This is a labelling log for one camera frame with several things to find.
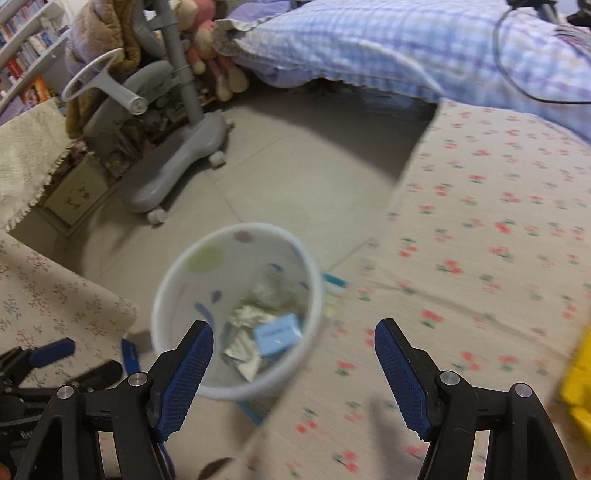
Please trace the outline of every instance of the blue gripper pad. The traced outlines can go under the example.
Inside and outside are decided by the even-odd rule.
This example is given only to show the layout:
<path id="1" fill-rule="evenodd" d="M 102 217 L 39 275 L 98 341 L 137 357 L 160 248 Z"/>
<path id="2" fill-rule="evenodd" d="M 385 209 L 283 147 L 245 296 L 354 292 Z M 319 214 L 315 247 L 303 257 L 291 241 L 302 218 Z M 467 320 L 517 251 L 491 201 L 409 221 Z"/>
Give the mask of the blue gripper pad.
<path id="1" fill-rule="evenodd" d="M 431 435 L 431 424 L 427 418 L 425 392 L 384 320 L 375 328 L 374 345 L 404 423 L 409 429 L 417 432 L 420 439 L 428 439 Z"/>
<path id="2" fill-rule="evenodd" d="M 127 375 L 141 372 L 135 343 L 129 341 L 127 338 L 121 339 L 121 356 L 123 357 L 123 366 Z"/>
<path id="3" fill-rule="evenodd" d="M 183 426 L 212 355 L 213 332 L 205 324 L 162 395 L 160 421 L 155 427 L 159 442 Z"/>
<path id="4" fill-rule="evenodd" d="M 71 338 L 63 338 L 57 342 L 42 346 L 31 351 L 28 362 L 35 368 L 41 368 L 70 356 L 76 350 L 76 344 Z"/>

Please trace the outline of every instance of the book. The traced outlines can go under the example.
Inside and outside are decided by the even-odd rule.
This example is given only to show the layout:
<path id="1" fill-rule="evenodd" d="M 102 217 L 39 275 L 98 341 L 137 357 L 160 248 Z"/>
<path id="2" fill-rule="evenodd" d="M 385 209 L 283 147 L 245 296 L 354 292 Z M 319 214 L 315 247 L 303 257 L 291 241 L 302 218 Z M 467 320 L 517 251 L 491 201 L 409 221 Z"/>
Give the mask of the book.
<path id="1" fill-rule="evenodd" d="M 10 88 L 12 87 L 13 83 L 12 83 L 10 77 L 11 77 L 11 75 L 10 75 L 10 72 L 8 71 L 8 69 L 6 69 L 6 68 L 2 69 L 2 71 L 0 72 L 0 82 L 2 82 L 3 90 L 9 91 Z"/>
<path id="2" fill-rule="evenodd" d="M 31 45 L 31 42 L 29 42 L 28 40 L 23 44 L 23 48 L 25 48 L 27 50 L 27 52 L 29 53 L 29 55 L 31 56 L 31 58 L 33 59 L 33 61 L 37 60 L 39 58 L 39 54 L 37 53 L 37 51 L 33 48 L 33 46 Z"/>
<path id="3" fill-rule="evenodd" d="M 14 14 L 14 22 L 16 23 L 17 29 L 21 29 L 21 27 L 27 23 L 25 18 L 22 16 L 22 12 L 19 10 L 17 13 Z"/>
<path id="4" fill-rule="evenodd" d="M 33 47 L 31 47 L 30 45 L 27 45 L 26 43 L 23 43 L 21 45 L 21 50 L 22 50 L 23 55 L 26 57 L 29 66 L 31 66 L 31 64 L 35 60 L 37 60 L 37 57 L 39 56 L 39 55 L 37 55 L 37 53 L 35 53 L 35 50 L 33 50 Z"/>
<path id="5" fill-rule="evenodd" d="M 43 30 L 47 32 L 47 34 L 51 38 L 51 43 L 55 42 L 57 40 L 57 32 L 51 20 L 45 17 L 41 17 L 41 25 L 43 26 Z"/>
<path id="6" fill-rule="evenodd" d="M 45 46 L 46 47 L 51 47 L 51 45 L 53 44 L 53 40 L 49 36 L 49 33 L 47 33 L 46 31 L 42 30 L 42 31 L 39 32 L 39 35 L 41 35 L 41 39 L 43 40 L 43 43 L 45 44 Z"/>
<path id="7" fill-rule="evenodd" d="M 7 40 L 10 40 L 12 38 L 12 32 L 6 24 L 0 25 L 0 30 L 2 30 L 4 38 L 6 38 Z"/>
<path id="8" fill-rule="evenodd" d="M 31 35 L 29 37 L 29 42 L 31 42 L 31 45 L 39 55 L 43 54 L 43 52 L 47 50 L 45 43 L 37 36 L 37 34 Z"/>
<path id="9" fill-rule="evenodd" d="M 18 52 L 17 52 L 17 56 L 16 56 L 15 60 L 17 61 L 17 63 L 18 63 L 18 66 L 21 68 L 21 70 L 22 70 L 23 72 L 24 72 L 24 71 L 26 71 L 26 70 L 28 69 L 28 66 L 29 66 L 29 65 L 28 65 L 28 64 L 27 64 L 27 62 L 24 60 L 24 57 L 23 57 L 23 55 L 22 55 L 22 52 L 20 52 L 20 51 L 18 51 Z"/>
<path id="10" fill-rule="evenodd" d="M 49 98 L 49 91 L 41 76 L 33 80 L 27 88 L 21 93 L 21 100 L 25 104 L 27 110 L 45 102 Z"/>
<path id="11" fill-rule="evenodd" d="M 19 64 L 14 59 L 14 57 L 11 57 L 10 60 L 8 60 L 8 62 L 6 63 L 6 67 L 10 71 L 11 75 L 15 77 L 15 79 L 18 80 L 21 77 L 22 68 L 20 68 Z"/>
<path id="12" fill-rule="evenodd" d="M 17 95 L 10 101 L 4 111 L 0 113 L 0 125 L 4 125 L 6 122 L 19 116 L 24 111 L 24 109 L 25 105 L 23 104 L 21 98 Z"/>

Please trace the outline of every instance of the floral fabric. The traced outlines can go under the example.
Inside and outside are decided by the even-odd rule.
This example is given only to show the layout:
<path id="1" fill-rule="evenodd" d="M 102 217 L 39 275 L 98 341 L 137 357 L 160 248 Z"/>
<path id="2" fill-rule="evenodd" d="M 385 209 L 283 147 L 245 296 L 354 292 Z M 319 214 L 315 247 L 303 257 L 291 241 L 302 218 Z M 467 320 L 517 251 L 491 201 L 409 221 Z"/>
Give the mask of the floral fabric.
<path id="1" fill-rule="evenodd" d="M 579 479 L 591 452 L 555 402 L 591 307 L 591 148 L 534 116 L 446 101 L 413 154 L 361 276 L 310 362 L 217 478 L 414 480 L 427 444 L 379 366 L 394 317 L 440 369 L 533 387 Z M 470 479 L 482 478 L 479 433 Z"/>
<path id="2" fill-rule="evenodd" d="M 121 337 L 136 315 L 130 301 L 0 232 L 0 352 L 64 337 L 76 343 L 74 355 L 33 370 L 28 385 L 59 385 L 108 359 L 119 359 Z"/>

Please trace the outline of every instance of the box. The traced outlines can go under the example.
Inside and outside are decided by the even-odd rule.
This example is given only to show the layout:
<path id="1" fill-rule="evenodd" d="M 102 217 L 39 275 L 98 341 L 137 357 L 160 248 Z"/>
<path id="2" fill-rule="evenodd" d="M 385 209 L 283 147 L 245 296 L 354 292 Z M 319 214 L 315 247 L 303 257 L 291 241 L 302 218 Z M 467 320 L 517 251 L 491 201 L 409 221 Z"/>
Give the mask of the box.
<path id="1" fill-rule="evenodd" d="M 44 206 L 72 226 L 109 189 L 107 173 L 92 154 L 87 154 L 52 192 Z"/>

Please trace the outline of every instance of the bed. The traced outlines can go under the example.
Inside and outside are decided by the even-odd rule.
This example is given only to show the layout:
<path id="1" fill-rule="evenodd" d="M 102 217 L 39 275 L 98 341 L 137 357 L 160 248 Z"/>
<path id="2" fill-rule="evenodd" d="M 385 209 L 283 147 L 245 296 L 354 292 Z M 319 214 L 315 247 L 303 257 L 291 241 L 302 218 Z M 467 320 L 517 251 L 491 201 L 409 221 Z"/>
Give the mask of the bed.
<path id="1" fill-rule="evenodd" d="M 472 385 L 531 385 L 579 480 L 591 449 L 562 382 L 591 309 L 591 148 L 532 115 L 444 100 L 358 255 L 348 298 L 301 375 L 217 480 L 415 480 L 427 444 L 406 428 L 374 352 L 394 317 Z M 482 479 L 479 432 L 470 480 Z"/>
<path id="2" fill-rule="evenodd" d="M 314 0 L 243 4 L 216 21 L 218 52 L 271 85 L 324 77 L 427 102 L 534 113 L 591 141 L 591 105 L 550 105 L 511 87 L 495 65 L 501 0 Z M 532 9 L 500 29 L 501 62 L 530 94 L 591 101 L 591 59 L 554 35 Z"/>

